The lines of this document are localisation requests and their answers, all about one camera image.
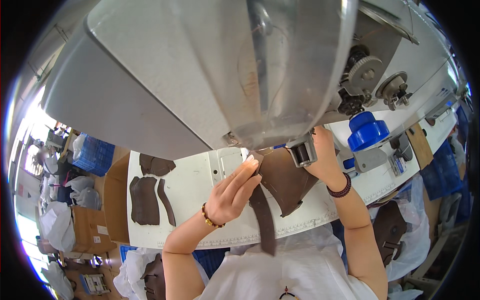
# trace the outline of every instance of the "beaded bracelet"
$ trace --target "beaded bracelet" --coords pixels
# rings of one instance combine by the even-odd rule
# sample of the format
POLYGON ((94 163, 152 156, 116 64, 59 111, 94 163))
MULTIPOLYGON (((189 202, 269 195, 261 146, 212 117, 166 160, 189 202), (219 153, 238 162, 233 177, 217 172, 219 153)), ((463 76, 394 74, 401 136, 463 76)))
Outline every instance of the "beaded bracelet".
POLYGON ((205 223, 207 223, 207 225, 213 226, 215 228, 222 228, 223 226, 225 226, 226 223, 223 223, 223 225, 217 225, 217 224, 214 224, 209 218, 207 218, 207 216, 205 214, 205 204, 207 204, 207 202, 205 202, 202 205, 202 215, 204 215, 204 217, 205 217, 205 223))
POLYGON ((327 191, 328 193, 330 194, 330 196, 334 197, 334 198, 342 198, 342 197, 345 197, 348 192, 350 191, 350 188, 352 187, 352 179, 350 178, 350 176, 343 172, 343 175, 345 175, 345 178, 347 178, 347 186, 339 191, 339 192, 333 192, 328 186, 327 186, 327 191))

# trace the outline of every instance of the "person's left hand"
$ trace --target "person's left hand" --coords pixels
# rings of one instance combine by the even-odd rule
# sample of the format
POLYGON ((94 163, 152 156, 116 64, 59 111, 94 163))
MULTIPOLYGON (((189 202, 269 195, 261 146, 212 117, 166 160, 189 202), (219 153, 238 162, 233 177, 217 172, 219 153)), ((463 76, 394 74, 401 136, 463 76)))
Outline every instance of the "person's left hand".
POLYGON ((262 180, 261 175, 251 177, 257 167, 258 160, 250 155, 230 176, 213 187, 205 204, 205 214, 210 221, 222 225, 240 216, 253 189, 262 180))

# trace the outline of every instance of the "person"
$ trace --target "person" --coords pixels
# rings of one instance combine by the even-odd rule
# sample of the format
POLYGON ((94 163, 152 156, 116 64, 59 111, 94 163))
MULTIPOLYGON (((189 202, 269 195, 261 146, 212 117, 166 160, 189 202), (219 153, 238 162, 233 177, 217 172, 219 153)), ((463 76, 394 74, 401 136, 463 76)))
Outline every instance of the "person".
MULTIPOLYGON (((345 192, 348 179, 338 166, 332 133, 316 127, 313 141, 318 161, 307 171, 332 192, 345 192)), ((386 299, 387 276, 370 216, 353 187, 345 196, 333 197, 345 227, 348 274, 340 258, 340 241, 320 226, 276 240, 274 257, 263 253, 259 244, 242 255, 226 252, 222 264, 204 285, 192 252, 209 233, 222 230, 205 220, 228 226, 229 221, 240 216, 260 183, 260 175, 252 177, 257 166, 257 160, 247 158, 212 189, 204 207, 205 216, 200 209, 168 236, 162 252, 166 298, 279 299, 288 292, 282 299, 386 299)))

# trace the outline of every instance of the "blue knob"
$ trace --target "blue knob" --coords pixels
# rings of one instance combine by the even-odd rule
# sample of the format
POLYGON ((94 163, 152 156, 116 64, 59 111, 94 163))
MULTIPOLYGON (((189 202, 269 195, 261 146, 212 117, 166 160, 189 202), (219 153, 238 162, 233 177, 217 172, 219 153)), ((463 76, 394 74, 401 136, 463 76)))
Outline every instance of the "blue knob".
POLYGON ((352 130, 351 136, 348 137, 348 145, 352 152, 370 147, 390 134, 385 121, 376 120, 369 111, 354 116, 348 126, 352 130))

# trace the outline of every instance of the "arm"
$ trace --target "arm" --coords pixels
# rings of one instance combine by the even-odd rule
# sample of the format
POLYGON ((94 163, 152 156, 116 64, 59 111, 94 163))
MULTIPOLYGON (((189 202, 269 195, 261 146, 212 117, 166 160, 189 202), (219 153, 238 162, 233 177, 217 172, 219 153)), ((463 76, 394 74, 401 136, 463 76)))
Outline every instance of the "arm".
MULTIPOLYGON (((315 127, 313 136, 318 161, 306 170, 322 180, 332 191, 339 192, 347 185, 335 155, 333 135, 323 127, 315 127)), ((345 247, 348 254, 348 273, 365 282, 378 299, 386 299, 387 276, 378 251, 373 226, 365 203, 352 187, 342 198, 334 198, 336 210, 345 227, 345 247)))
MULTIPOLYGON (((240 216, 253 189, 262 179, 260 175, 251 177, 257 166, 258 161, 250 155, 212 189, 205 205, 205 215, 213 223, 221 225, 240 216)), ((203 292, 205 286, 192 252, 214 230, 221 228, 207 225, 199 210, 167 237, 162 251, 167 299, 192 300, 203 292)))

